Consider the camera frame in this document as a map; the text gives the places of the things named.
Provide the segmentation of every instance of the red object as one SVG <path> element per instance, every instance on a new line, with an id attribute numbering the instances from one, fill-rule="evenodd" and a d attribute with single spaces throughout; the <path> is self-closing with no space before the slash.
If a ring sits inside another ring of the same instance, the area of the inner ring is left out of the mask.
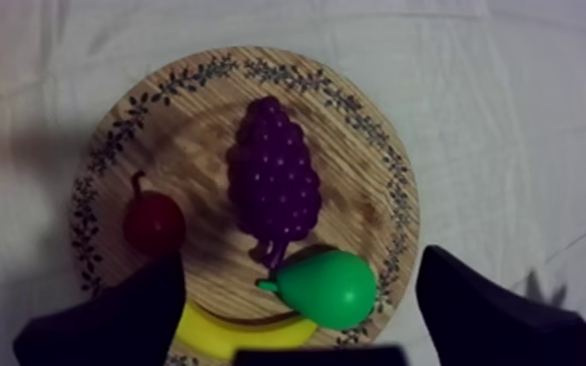
<path id="1" fill-rule="evenodd" d="M 141 253 L 157 257 L 179 250 L 186 236 L 184 214 L 172 198 L 158 192 L 143 192 L 140 178 L 131 178 L 134 199 L 129 203 L 123 233 L 125 240 Z"/>

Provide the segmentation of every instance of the round wooden tray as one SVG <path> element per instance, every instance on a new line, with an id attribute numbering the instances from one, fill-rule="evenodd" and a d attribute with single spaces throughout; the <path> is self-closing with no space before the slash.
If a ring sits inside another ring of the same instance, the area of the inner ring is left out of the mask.
<path id="1" fill-rule="evenodd" d="M 123 240 L 129 178 L 173 197 L 187 219 L 182 249 L 189 300 L 230 318 L 287 311 L 254 285 L 267 270 L 248 251 L 256 240 L 235 226 L 225 156 L 248 102 L 275 95 L 301 124 L 322 182 L 318 225 L 287 254 L 326 243 L 366 258 L 378 277 L 371 316 L 354 329 L 321 329 L 310 345 L 369 343 L 404 295 L 417 254 L 414 174 L 395 130 L 350 81 L 286 51 L 245 47 L 182 58 L 148 76 L 107 113 L 77 173 L 70 209 L 82 289 L 96 296 L 147 258 Z M 173 343 L 169 365 L 222 364 Z"/>

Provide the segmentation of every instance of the white fabric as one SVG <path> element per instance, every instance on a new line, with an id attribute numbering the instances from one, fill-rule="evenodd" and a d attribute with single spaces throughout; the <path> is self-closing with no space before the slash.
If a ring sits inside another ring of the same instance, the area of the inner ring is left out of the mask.
<path id="1" fill-rule="evenodd" d="M 372 97 L 411 158 L 422 245 L 586 317 L 586 1 L 0 0 L 0 366 L 30 316 L 82 300 L 65 207 L 98 120 L 162 65 L 238 45 Z M 437 364 L 413 286 L 379 341 Z"/>

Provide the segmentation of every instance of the plastic banana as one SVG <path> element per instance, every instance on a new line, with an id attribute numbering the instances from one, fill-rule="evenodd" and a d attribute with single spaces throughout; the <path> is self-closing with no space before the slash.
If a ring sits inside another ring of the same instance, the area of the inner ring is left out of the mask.
<path id="1" fill-rule="evenodd" d="M 301 316 L 267 325 L 235 324 L 187 302 L 175 332 L 175 340 L 209 357 L 229 360 L 239 349 L 300 347 L 316 328 L 315 323 Z"/>

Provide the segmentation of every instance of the floral border pattern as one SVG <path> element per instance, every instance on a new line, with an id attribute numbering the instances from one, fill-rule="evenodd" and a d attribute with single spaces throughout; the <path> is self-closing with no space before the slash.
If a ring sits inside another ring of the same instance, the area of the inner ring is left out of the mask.
<path id="1" fill-rule="evenodd" d="M 396 229 L 396 233 L 390 239 L 391 245 L 387 249 L 385 267 L 378 273 L 378 292 L 373 313 L 383 312 L 386 306 L 392 306 L 390 287 L 400 277 L 400 256 L 407 248 L 406 237 L 401 229 L 410 221 L 408 197 L 403 190 L 403 187 L 408 184 L 406 177 L 408 168 L 402 156 L 390 145 L 389 136 L 382 125 L 363 112 L 363 106 L 358 98 L 336 87 L 322 68 L 305 74 L 295 65 L 271 64 L 262 58 L 248 59 L 243 64 L 239 64 L 231 54 L 220 58 L 214 57 L 210 62 L 198 64 L 191 69 L 187 67 L 181 70 L 170 70 L 167 80 L 159 84 L 158 92 L 130 95 L 129 109 L 126 111 L 128 118 L 114 122 L 107 131 L 103 144 L 90 150 L 91 162 L 87 165 L 87 174 L 75 181 L 72 198 L 75 203 L 75 220 L 71 223 L 71 232 L 74 237 L 72 245 L 77 260 L 84 268 L 81 273 L 82 289 L 91 291 L 92 297 L 95 297 L 105 288 L 101 276 L 95 270 L 96 264 L 103 259 L 96 254 L 95 247 L 91 245 L 92 238 L 99 231 L 97 218 L 92 211 L 92 203 L 97 196 L 97 192 L 92 187 L 93 177 L 102 177 L 109 167 L 115 165 L 116 157 L 124 151 L 125 144 L 131 142 L 141 130 L 146 128 L 147 116 L 152 105 L 162 103 L 163 106 L 168 107 L 174 96 L 182 92 L 197 92 L 200 88 L 204 88 L 207 82 L 228 78 L 237 70 L 241 71 L 244 77 L 261 84 L 283 85 L 290 91 L 298 93 L 320 93 L 325 98 L 325 107 L 333 108 L 341 113 L 348 126 L 382 153 L 382 163 L 392 173 L 392 178 L 386 187 L 387 199 L 392 206 L 390 218 Z M 342 331 L 341 336 L 336 339 L 336 346 L 340 348 L 358 344 L 363 336 L 368 336 L 368 326 L 371 323 L 372 319 L 368 317 L 356 327 Z M 195 357 L 169 356 L 166 366 L 188 366 L 189 360 L 193 365 L 199 363 Z"/>

